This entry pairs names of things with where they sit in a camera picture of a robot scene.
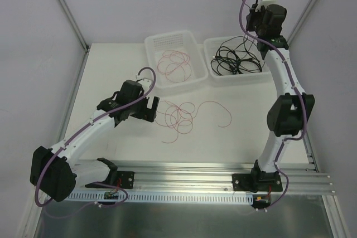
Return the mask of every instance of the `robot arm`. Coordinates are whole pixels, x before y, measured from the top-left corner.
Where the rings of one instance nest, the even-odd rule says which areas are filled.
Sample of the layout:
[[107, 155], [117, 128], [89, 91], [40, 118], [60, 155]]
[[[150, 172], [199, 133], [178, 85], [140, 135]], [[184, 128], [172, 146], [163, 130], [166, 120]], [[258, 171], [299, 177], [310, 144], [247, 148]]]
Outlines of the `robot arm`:
[[271, 71], [278, 98], [267, 115], [270, 134], [262, 155], [250, 174], [233, 175], [236, 191], [283, 190], [276, 165], [290, 140], [299, 139], [294, 136], [303, 130], [315, 103], [313, 95], [307, 95], [301, 87], [291, 66], [289, 47], [281, 35], [287, 10], [276, 1], [257, 0], [250, 8], [243, 29], [248, 36], [251, 36], [248, 32], [256, 33], [258, 50]]
[[119, 174], [117, 174], [117, 166], [109, 160], [99, 158], [84, 164], [78, 164], [77, 161], [95, 139], [114, 129], [129, 116], [149, 122], [154, 121], [158, 97], [153, 98], [150, 109], [147, 107], [148, 98], [142, 98], [125, 109], [117, 109], [142, 97], [150, 87], [151, 80], [146, 78], [137, 76], [137, 81], [127, 80], [120, 91], [100, 102], [97, 110], [70, 139], [64, 139], [49, 149], [39, 147], [33, 154], [30, 182], [37, 185], [45, 165], [57, 154], [39, 185], [40, 189], [55, 201], [60, 202], [67, 198], [75, 187], [93, 182], [99, 181], [115, 186]]

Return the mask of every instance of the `white plastic basket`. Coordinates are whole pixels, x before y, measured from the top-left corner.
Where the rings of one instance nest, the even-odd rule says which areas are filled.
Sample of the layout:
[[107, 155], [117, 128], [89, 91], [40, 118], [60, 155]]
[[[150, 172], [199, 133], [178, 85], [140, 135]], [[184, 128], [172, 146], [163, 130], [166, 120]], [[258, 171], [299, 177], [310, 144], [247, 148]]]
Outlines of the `white plastic basket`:
[[[205, 51], [205, 58], [207, 63], [207, 68], [209, 70], [211, 76], [211, 83], [215, 86], [229, 86], [229, 85], [246, 85], [246, 84], [254, 84], [259, 82], [266, 82], [271, 79], [271, 73], [267, 64], [264, 64], [262, 70], [263, 72], [254, 73], [254, 74], [237, 74], [232, 75], [230, 72], [223, 73], [223, 76], [217, 75], [211, 68], [211, 61], [213, 56], [216, 55], [217, 50], [219, 49], [220, 45], [226, 41], [231, 39], [233, 36], [228, 37], [217, 37], [217, 38], [209, 38], [206, 39], [203, 43], [204, 51]], [[224, 46], [234, 49], [242, 42], [242, 38], [235, 38], [231, 41], [228, 41], [224, 44]], [[250, 43], [246, 44], [247, 49], [250, 48]], [[256, 49], [255, 46], [252, 46], [249, 52], [254, 53], [256, 57], [261, 60], [260, 52]]]
[[[145, 49], [149, 66], [156, 71], [156, 89], [160, 94], [172, 95], [193, 90], [197, 88], [199, 84], [202, 84], [208, 77], [204, 59], [197, 47], [196, 40], [190, 31], [176, 31], [149, 36], [145, 38]], [[171, 50], [186, 53], [190, 57], [189, 67], [191, 75], [186, 81], [176, 82], [180, 81], [180, 78], [184, 75], [180, 71], [173, 72], [170, 75], [170, 79], [175, 82], [168, 80], [165, 75], [158, 72], [157, 65], [162, 58], [163, 53]]]

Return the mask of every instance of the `black cable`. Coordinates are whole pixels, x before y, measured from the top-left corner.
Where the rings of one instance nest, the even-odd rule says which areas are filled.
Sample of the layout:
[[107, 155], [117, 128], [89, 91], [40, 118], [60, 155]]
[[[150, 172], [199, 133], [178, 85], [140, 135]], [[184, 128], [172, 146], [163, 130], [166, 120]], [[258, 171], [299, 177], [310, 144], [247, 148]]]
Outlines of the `black cable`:
[[[223, 44], [235, 38], [243, 38], [243, 42], [234, 49], [231, 49], [228, 46], [223, 46]], [[250, 42], [249, 48], [246, 46], [247, 41]], [[261, 65], [256, 55], [249, 51], [253, 45], [255, 47], [257, 46], [254, 41], [251, 41], [247, 36], [235, 36], [224, 41], [218, 48], [215, 57], [211, 60], [211, 68], [213, 72], [219, 76], [224, 75], [221, 73], [223, 70], [228, 71], [233, 75], [262, 72], [265, 62]], [[245, 53], [245, 55], [243, 57], [239, 56], [238, 53], [240, 52]], [[242, 63], [244, 62], [250, 62], [255, 65], [256, 68], [248, 69], [246, 66], [242, 66]]]

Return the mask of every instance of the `metal frame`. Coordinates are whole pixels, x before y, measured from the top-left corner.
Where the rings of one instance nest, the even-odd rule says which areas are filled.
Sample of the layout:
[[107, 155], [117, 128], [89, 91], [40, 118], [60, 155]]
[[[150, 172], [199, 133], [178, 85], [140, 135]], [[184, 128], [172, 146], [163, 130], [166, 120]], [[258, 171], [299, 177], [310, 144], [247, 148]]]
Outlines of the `metal frame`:
[[292, 32], [291, 32], [291, 34], [289, 35], [289, 37], [287, 39], [289, 45], [291, 45], [291, 43], [293, 42], [295, 36], [297, 35], [299, 30], [301, 29], [301, 27], [305, 23], [305, 20], [308, 18], [310, 12], [312, 11], [312, 9], [315, 6], [315, 3], [317, 1], [318, 0], [309, 0], [308, 3], [306, 4], [303, 12], [301, 13], [297, 23], [294, 25], [294, 28], [292, 29]]
[[[318, 0], [309, 0], [303, 10], [298, 22], [295, 24], [292, 33], [288, 38], [291, 44], [301, 29], [306, 18], [310, 14], [313, 6]], [[76, 37], [82, 48], [85, 50], [78, 77], [71, 92], [66, 114], [62, 121], [58, 140], [61, 140], [66, 132], [70, 115], [74, 106], [74, 101], [81, 77], [84, 72], [86, 60], [89, 53], [89, 45], [86, 43], [81, 30], [79, 29], [65, 0], [58, 0], [58, 3], [67, 17]], [[319, 165], [316, 162], [315, 154], [308, 135], [304, 138], [309, 164], [281, 164], [281, 168], [290, 178], [289, 195], [322, 195], [325, 203], [326, 213], [330, 221], [331, 229], [335, 237], [350, 237], [345, 221], [340, 213], [340, 207], [335, 189], [330, 176], [319, 172]], [[140, 193], [209, 193], [220, 195], [232, 195], [233, 187], [231, 174], [249, 172], [252, 164], [200, 164], [200, 163], [150, 163], [150, 162], [115, 162], [120, 170], [135, 171], [136, 179], [133, 191]], [[86, 190], [88, 193], [94, 192], [92, 189]], [[32, 202], [29, 217], [25, 226], [21, 230], [21, 237], [32, 237], [35, 234], [36, 222], [38, 222], [41, 209]]]
[[81, 30], [79, 29], [77, 23], [76, 23], [76, 20], [74, 19], [72, 13], [71, 13], [71, 10], [69, 9], [67, 3], [66, 3], [66, 0], [57, 0], [60, 7], [62, 8], [66, 18], [68, 19], [68, 22], [69, 24], [71, 25], [72, 27], [72, 30], [74, 32], [74, 34], [76, 35], [79, 43], [81, 44], [82, 48], [87, 51], [89, 46], [87, 44], [87, 42], [85, 41], [83, 35], [82, 35], [82, 32]]

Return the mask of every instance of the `white table surface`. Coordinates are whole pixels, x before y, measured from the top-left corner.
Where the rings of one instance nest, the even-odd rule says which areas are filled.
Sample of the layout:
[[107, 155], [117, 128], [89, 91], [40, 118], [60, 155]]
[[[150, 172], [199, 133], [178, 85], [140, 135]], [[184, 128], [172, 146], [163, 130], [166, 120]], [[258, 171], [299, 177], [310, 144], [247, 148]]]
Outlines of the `white table surface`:
[[[125, 80], [134, 80], [138, 70], [147, 64], [142, 43], [92, 44], [66, 137], [91, 116], [100, 101], [120, 90]], [[276, 100], [272, 79], [260, 84], [223, 88], [214, 88], [207, 81], [193, 92], [159, 97], [175, 104], [190, 101], [196, 107], [203, 101], [218, 101], [231, 112], [232, 123], [227, 128], [219, 128], [218, 124], [224, 125], [229, 120], [226, 111], [215, 104], [204, 104], [194, 119], [192, 132], [180, 135], [172, 144], [165, 144], [163, 140], [176, 137], [174, 130], [130, 117], [95, 141], [82, 159], [254, 163], [263, 152], [269, 134], [267, 112]], [[308, 163], [303, 142], [291, 142], [282, 162]]]

